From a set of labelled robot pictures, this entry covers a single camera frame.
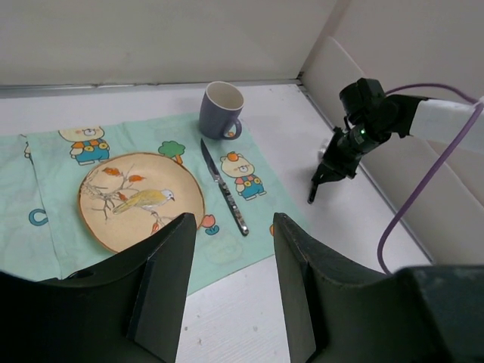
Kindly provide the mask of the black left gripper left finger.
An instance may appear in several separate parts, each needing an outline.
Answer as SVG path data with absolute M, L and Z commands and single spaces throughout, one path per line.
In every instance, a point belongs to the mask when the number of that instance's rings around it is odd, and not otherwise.
M 183 213 L 68 278 L 1 275 L 3 362 L 173 362 L 197 226 Z

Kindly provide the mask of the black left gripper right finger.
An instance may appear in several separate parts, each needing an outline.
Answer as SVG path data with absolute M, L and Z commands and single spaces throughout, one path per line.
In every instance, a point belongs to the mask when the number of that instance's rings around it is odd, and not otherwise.
M 273 218 L 293 362 L 481 362 L 483 268 L 437 265 L 391 275 Z

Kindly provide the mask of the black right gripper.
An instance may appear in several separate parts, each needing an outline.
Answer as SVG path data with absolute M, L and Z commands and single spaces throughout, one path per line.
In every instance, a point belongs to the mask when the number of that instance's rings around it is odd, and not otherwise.
M 345 111 L 343 129 L 334 135 L 312 176 L 313 187 L 354 178 L 361 158 L 389 140 L 399 106 L 388 101 L 376 79 L 361 78 L 339 94 Z

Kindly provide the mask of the steak knife dark handle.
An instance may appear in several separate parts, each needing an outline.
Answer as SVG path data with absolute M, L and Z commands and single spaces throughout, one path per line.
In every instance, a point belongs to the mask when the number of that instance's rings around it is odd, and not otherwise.
M 244 221 L 244 218 L 237 206 L 237 204 L 235 203 L 234 201 L 234 198 L 227 186 L 227 184 L 225 183 L 225 181 L 223 180 L 223 178 L 221 177 L 220 175 L 220 172 L 219 170 L 217 169 L 216 165 L 215 165 L 215 162 L 213 160 L 213 158 L 211 157 L 210 153 L 209 153 L 209 150 L 204 142 L 204 140 L 201 138 L 200 139 L 200 149 L 201 149 L 201 153 L 202 153 L 202 156 L 203 156 L 203 159 L 205 161 L 205 164 L 207 166 L 207 169 L 210 173 L 210 175 L 212 176 L 214 182 L 217 183 L 217 185 L 219 186 L 219 190 L 221 191 L 222 193 L 222 196 L 231 212 L 231 215 L 234 219 L 234 222 L 236 223 L 240 233 L 246 237 L 249 235 L 250 231 L 249 231 L 249 228 L 247 227 L 247 224 L 246 222 Z

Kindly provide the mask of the bird painted ceramic plate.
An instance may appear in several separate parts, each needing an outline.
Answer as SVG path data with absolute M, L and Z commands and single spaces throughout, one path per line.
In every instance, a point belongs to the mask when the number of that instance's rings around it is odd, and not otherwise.
M 156 234 L 182 213 L 201 226 L 203 192 L 180 156 L 123 154 L 97 165 L 78 193 L 81 219 L 104 248 L 122 252 Z

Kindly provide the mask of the green cartoon placemat cloth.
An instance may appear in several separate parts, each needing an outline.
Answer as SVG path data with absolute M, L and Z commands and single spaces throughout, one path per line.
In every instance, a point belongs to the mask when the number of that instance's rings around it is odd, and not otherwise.
M 242 168 L 242 175 L 225 180 L 248 225 L 244 237 L 207 170 L 200 139 L 194 114 L 2 137 L 2 271 L 34 281 L 65 278 L 111 257 L 80 217 L 79 186 L 97 165 L 140 152 L 180 156 L 203 192 L 206 212 L 197 226 L 190 293 L 271 256 L 273 215 L 303 222 L 302 214 L 249 135 L 208 142 L 220 169 Z

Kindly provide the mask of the purple ceramic mug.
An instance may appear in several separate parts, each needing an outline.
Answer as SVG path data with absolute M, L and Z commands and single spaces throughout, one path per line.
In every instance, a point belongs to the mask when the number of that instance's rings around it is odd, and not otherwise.
M 228 82 L 211 82 L 205 88 L 199 113 L 202 135 L 213 140 L 235 140 L 242 133 L 239 120 L 244 97 Z

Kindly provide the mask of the fork dark handle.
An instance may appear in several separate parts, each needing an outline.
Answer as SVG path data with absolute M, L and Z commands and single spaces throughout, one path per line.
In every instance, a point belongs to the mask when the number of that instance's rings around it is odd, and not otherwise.
M 317 190 L 318 190 L 318 186 L 319 186 L 318 181 L 321 178 L 323 171 L 324 171 L 324 168 L 322 166 L 323 158 L 324 158 L 324 154 L 327 150 L 327 147 L 329 146 L 329 143 L 330 143 L 330 141 L 327 138 L 325 138 L 322 141 L 322 144 L 321 144 L 321 146 L 320 146 L 320 148 L 318 149 L 318 152 L 317 152 L 318 166 L 317 166 L 315 173 L 313 174 L 313 176 L 311 178 L 311 186 L 310 186 L 310 189 L 309 189 L 309 196 L 308 196 L 308 200 L 307 200 L 309 204 L 313 204 L 313 202 L 315 200 L 315 196 L 317 194 Z

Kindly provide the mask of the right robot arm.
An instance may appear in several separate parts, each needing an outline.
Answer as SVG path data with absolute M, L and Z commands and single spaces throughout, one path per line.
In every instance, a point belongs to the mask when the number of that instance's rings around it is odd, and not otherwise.
M 312 176 L 312 188 L 354 178 L 363 156 L 390 140 L 408 136 L 450 144 L 462 130 L 459 146 L 483 152 L 483 112 L 471 126 L 478 101 L 466 104 L 423 96 L 387 94 L 376 79 L 360 78 L 339 93 L 345 111 L 343 129 L 334 134 Z

